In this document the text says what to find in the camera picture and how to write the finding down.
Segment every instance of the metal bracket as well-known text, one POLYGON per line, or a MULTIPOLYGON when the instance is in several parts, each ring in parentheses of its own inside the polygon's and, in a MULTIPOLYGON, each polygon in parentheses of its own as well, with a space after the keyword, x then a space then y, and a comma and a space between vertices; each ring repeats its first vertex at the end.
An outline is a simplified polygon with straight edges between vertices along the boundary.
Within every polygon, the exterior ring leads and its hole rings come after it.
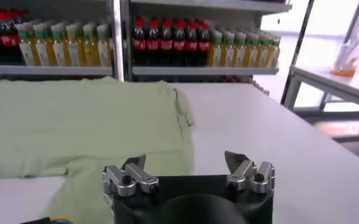
POLYGON ((125 173, 128 173, 140 185, 142 192, 154 194, 158 191, 159 179, 157 177, 150 176, 134 163, 126 164, 125 173))
POLYGON ((255 193, 265 194, 274 190, 275 168, 269 162, 262 162, 257 173, 251 177, 251 190, 255 193))
POLYGON ((104 195, 114 193, 121 197, 132 196, 136 192, 136 182, 116 166, 107 166, 102 172, 104 195))
POLYGON ((246 182, 254 174, 254 163, 244 160, 233 174, 227 176, 227 187, 233 186, 235 190, 242 191, 246 187, 246 182))

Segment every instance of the white table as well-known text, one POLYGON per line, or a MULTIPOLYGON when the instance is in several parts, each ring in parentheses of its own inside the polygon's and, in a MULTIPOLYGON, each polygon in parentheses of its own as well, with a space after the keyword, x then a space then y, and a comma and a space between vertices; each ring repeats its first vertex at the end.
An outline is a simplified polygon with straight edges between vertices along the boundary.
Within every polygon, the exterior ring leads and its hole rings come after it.
POLYGON ((330 73, 330 68, 299 68, 290 67, 291 77, 284 106, 293 109, 302 82, 326 93, 359 104, 359 71, 351 77, 341 77, 330 73))
MULTIPOLYGON (((187 95, 194 114, 194 174, 227 174, 224 151, 245 153, 275 165, 274 224, 359 223, 359 157, 252 85, 171 86, 187 95)), ((0 214, 7 211, 0 223, 15 223, 21 214, 34 219, 31 209, 38 216, 62 184, 53 177, 47 187, 47 180, 0 180, 0 214), (24 194, 29 203, 10 197, 34 189, 46 196, 24 194)))

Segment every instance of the wire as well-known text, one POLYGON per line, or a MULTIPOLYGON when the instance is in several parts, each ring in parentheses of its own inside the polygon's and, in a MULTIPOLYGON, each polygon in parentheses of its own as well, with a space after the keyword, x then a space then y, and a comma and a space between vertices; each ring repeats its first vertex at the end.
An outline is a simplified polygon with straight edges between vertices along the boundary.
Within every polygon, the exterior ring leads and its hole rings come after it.
POLYGON ((67 224, 74 224, 74 222, 72 222, 71 219, 69 218, 58 217, 51 220, 51 223, 53 224, 56 224, 57 222, 59 223, 66 222, 67 224))

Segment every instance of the red bottle cap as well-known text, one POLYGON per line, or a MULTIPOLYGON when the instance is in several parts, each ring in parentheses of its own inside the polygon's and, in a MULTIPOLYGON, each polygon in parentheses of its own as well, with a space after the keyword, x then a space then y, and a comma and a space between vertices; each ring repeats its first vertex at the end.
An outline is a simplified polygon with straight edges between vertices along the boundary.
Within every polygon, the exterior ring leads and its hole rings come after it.
POLYGON ((166 20, 166 21, 163 22, 163 27, 164 27, 164 28, 170 28, 170 27, 171 27, 171 23, 170 23, 168 20, 166 20))
POLYGON ((157 20, 156 19, 152 19, 149 22, 149 27, 157 27, 157 20))
POLYGON ((208 30, 209 29, 209 25, 207 23, 203 23, 202 28, 204 28, 204 30, 208 30))
POLYGON ((195 29, 196 28, 196 23, 195 22, 190 22, 189 26, 190 26, 190 29, 195 29))
POLYGON ((143 27, 144 26, 144 21, 143 19, 136 19, 136 22, 135 22, 136 26, 139 26, 139 27, 143 27))
POLYGON ((183 29, 185 27, 185 23, 181 20, 177 22, 177 29, 183 29))

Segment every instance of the metal shelf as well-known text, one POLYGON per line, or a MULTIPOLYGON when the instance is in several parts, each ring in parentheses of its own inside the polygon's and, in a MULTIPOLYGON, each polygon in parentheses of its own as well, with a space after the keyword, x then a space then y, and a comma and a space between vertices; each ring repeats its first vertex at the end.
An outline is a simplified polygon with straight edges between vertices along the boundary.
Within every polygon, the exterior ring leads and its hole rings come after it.
POLYGON ((265 13, 280 13, 291 10, 291 5, 275 2, 244 0, 130 0, 133 3, 176 5, 189 7, 211 7, 218 9, 250 10, 265 13))
POLYGON ((275 75, 278 68, 139 67, 134 75, 275 75))
POLYGON ((111 67, 50 67, 0 65, 0 74, 15 75, 112 75, 111 67))

